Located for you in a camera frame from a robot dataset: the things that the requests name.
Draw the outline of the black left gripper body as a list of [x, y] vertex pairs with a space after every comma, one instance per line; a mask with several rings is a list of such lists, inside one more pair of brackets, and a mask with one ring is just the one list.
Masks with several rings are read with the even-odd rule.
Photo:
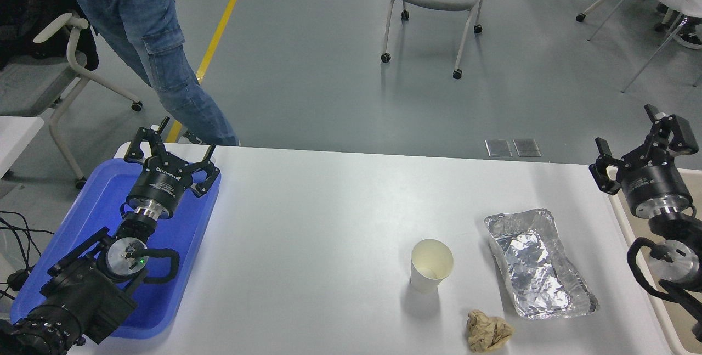
[[191, 173], [186, 173], [186, 160], [178, 157], [149, 157], [126, 203], [133, 209], [160, 205], [159, 218], [171, 218], [188, 187], [193, 184]]

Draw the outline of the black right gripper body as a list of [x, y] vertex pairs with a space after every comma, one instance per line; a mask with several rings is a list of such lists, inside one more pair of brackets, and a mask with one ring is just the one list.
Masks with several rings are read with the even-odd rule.
[[617, 181], [621, 184], [630, 213], [638, 218], [682, 212], [694, 205], [694, 198], [674, 159], [657, 165], [623, 161], [617, 171]]

